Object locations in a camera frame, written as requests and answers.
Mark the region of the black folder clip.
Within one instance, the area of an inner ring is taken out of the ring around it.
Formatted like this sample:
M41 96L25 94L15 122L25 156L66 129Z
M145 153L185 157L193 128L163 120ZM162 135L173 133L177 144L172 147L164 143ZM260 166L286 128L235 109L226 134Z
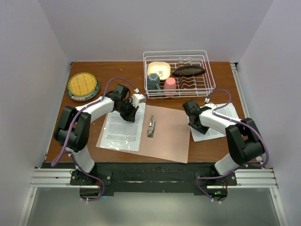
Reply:
M154 115L152 115L147 130L147 136L150 138L154 137L155 124L156 124L156 120L154 118Z

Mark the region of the pink file folder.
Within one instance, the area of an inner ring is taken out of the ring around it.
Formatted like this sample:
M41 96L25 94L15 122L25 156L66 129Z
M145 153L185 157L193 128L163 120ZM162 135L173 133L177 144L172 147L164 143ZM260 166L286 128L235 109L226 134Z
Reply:
M156 124L154 137L150 138L147 130L152 115ZM190 127L184 111L146 105L139 151L118 152L187 163L189 142Z

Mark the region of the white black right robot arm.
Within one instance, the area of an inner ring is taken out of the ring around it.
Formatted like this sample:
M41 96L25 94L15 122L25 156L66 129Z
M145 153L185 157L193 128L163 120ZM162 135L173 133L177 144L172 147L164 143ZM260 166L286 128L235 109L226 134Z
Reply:
M251 118L242 120L220 114L213 103L199 106L190 100L182 106L191 128L201 134L214 129L226 136L229 153L214 164L209 174L213 184L220 185L226 180L226 174L266 153L267 147Z

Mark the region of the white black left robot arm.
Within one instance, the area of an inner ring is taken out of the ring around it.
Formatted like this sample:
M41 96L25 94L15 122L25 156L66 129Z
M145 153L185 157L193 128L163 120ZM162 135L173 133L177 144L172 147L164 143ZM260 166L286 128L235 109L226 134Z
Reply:
M92 170L95 162L87 147L90 124L114 111L118 112L124 121L135 122L139 105L146 101L146 97L137 89L132 96L127 97L128 94L129 89L119 84L113 91L89 104L65 107L54 132L54 139L62 146L62 150L51 166L56 166L61 157L68 154L76 169L82 171L81 180L87 185L94 184L97 181L97 172Z

